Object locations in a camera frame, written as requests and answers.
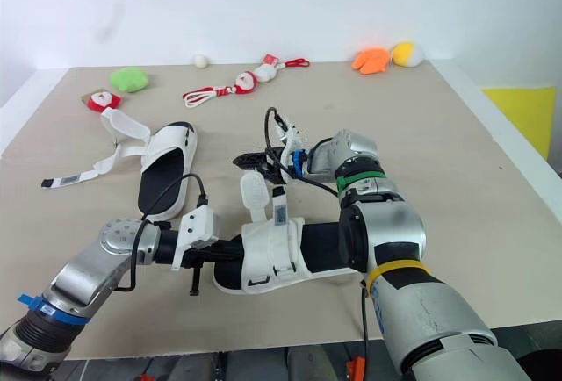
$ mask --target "green band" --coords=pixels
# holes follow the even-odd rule
[[[354,182],[360,181],[361,179],[366,179],[368,177],[386,177],[386,175],[383,172],[376,172],[373,170],[370,172],[357,173],[356,175],[349,176],[349,177],[340,176],[337,179],[335,179],[335,185],[337,186],[338,192],[342,192],[346,186],[351,185]]]

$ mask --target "green plush toy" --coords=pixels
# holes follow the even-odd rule
[[[119,91],[134,93],[148,85],[148,75],[138,67],[126,67],[115,71],[110,82]]]

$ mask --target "wooden table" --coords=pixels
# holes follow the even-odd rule
[[[491,327],[562,319],[561,225],[453,89],[429,63],[364,76],[348,63],[288,69],[246,96],[185,109],[182,93],[229,83],[250,65],[147,67],[147,89],[126,95],[122,110],[153,130],[190,121],[199,135],[193,171],[222,216],[222,237],[249,215],[231,161],[263,149],[270,105],[290,117],[312,146],[349,128],[378,143],[382,165],[413,204],[428,234],[425,263],[472,304]],[[0,161],[0,327],[20,318],[22,292],[39,294],[66,261],[117,217],[138,217],[140,164],[59,190],[44,177],[90,169],[112,143],[79,98],[109,88],[114,68],[73,68],[8,146]],[[326,192],[288,188],[292,216],[334,221]],[[197,201],[191,183],[187,212]],[[215,289],[210,266],[201,296],[191,272],[153,265],[138,271],[131,293],[114,293],[76,339],[71,358],[147,356],[351,341],[361,337],[360,276],[306,282],[261,296]],[[380,333],[368,306],[371,338]]]

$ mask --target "yellow plush toy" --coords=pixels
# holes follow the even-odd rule
[[[393,62],[401,67],[417,67],[424,59],[422,48],[411,41],[399,43],[393,49]]]

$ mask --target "white barcode label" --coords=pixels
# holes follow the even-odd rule
[[[40,311],[42,313],[46,313],[47,315],[53,315],[54,314],[54,308],[52,306],[49,306],[49,305],[43,305],[40,308]]]
[[[71,183],[76,183],[80,179],[80,175],[68,176],[63,177],[61,179],[61,186],[62,185],[70,185]]]
[[[275,226],[282,226],[287,223],[287,205],[275,206]]]

